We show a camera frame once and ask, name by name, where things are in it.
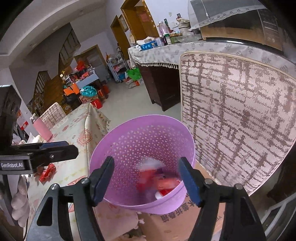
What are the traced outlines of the far patterned chair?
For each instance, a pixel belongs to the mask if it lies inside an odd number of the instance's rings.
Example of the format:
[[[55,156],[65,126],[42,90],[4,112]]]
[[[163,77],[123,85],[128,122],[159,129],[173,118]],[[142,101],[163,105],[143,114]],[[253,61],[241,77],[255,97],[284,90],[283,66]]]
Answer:
[[[55,102],[40,116],[40,119],[48,129],[51,129],[65,116],[66,113],[63,111],[60,104]]]

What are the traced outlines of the cardboard box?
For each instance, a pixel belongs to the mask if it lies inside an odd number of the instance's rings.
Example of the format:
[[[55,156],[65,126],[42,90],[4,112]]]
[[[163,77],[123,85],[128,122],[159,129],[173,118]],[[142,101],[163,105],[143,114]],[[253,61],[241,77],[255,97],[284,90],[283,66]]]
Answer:
[[[146,240],[188,240],[200,213],[181,183],[174,191],[138,214]]]

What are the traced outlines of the crumpled red wrapper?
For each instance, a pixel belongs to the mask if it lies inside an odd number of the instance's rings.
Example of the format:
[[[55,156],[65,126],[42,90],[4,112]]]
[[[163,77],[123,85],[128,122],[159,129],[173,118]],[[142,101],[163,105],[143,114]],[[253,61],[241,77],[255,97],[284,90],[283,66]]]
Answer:
[[[43,184],[45,182],[48,182],[52,179],[54,174],[56,173],[57,169],[56,166],[53,163],[50,163],[46,169],[42,172],[41,176],[39,177],[39,181]]]

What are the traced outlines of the patterned tablecloth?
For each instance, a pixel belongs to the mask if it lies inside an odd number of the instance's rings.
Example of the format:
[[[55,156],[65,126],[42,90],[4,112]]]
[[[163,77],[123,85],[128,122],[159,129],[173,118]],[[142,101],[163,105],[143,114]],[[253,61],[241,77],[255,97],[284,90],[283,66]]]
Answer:
[[[42,184],[37,177],[29,177],[28,196],[32,221],[41,200],[49,187],[58,183],[61,187],[73,185],[81,178],[89,176],[91,155],[108,133],[108,118],[92,104],[83,104],[72,111],[52,129],[52,142],[66,141],[77,147],[76,159],[55,163],[56,173],[52,179]],[[95,215],[105,240],[121,240],[122,236],[138,225],[138,216],[134,211],[116,207],[106,201],[95,208]]]

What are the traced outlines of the green bag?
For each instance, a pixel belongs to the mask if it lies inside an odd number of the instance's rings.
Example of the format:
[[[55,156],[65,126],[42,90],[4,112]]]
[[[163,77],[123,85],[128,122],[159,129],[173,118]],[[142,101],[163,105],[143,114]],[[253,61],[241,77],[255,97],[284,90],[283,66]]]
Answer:
[[[133,81],[137,81],[142,78],[139,68],[133,68],[126,71],[129,78]]]

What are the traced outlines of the purple plastic waste basket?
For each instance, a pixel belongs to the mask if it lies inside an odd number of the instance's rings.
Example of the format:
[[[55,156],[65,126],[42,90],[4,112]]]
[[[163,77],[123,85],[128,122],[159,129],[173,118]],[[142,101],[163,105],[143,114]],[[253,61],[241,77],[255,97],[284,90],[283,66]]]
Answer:
[[[144,115],[111,130],[94,149],[89,172],[92,173],[111,156],[115,168],[104,199],[122,208],[164,215],[178,209],[187,190],[180,182],[171,192],[156,198],[156,186],[143,187],[141,174],[159,171],[161,177],[180,179],[178,162],[187,158],[195,162],[195,142],[189,129],[179,120],[166,115]]]

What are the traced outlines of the red white swirl box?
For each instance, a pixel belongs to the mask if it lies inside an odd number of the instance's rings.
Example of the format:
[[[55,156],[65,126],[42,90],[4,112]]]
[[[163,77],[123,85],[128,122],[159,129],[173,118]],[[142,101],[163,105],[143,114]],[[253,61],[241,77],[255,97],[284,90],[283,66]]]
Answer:
[[[172,192],[182,181],[178,174],[165,171],[166,165],[157,159],[144,157],[135,165],[138,174],[137,191],[144,200],[159,200]]]

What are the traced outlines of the lace-covered sideboard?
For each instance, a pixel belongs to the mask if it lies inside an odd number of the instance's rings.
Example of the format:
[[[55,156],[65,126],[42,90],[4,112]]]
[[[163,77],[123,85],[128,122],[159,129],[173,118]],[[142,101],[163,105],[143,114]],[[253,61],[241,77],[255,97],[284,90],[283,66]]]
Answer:
[[[206,80],[221,80],[226,76],[229,90],[214,88],[214,102],[219,109],[240,113],[271,113],[274,116],[295,114],[295,65],[283,57],[255,48],[258,56],[234,55],[226,51],[227,44],[187,43],[139,51],[128,49],[133,65],[149,68],[179,69],[182,63],[192,71],[201,68]]]

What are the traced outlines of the pink water bottle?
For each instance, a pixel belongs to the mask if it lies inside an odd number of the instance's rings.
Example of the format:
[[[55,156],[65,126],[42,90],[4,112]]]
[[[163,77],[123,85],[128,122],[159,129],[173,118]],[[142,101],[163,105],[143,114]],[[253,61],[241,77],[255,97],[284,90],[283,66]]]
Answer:
[[[44,124],[40,117],[35,113],[30,117],[31,123],[39,135],[45,140],[49,141],[52,137],[52,133],[49,128]]]

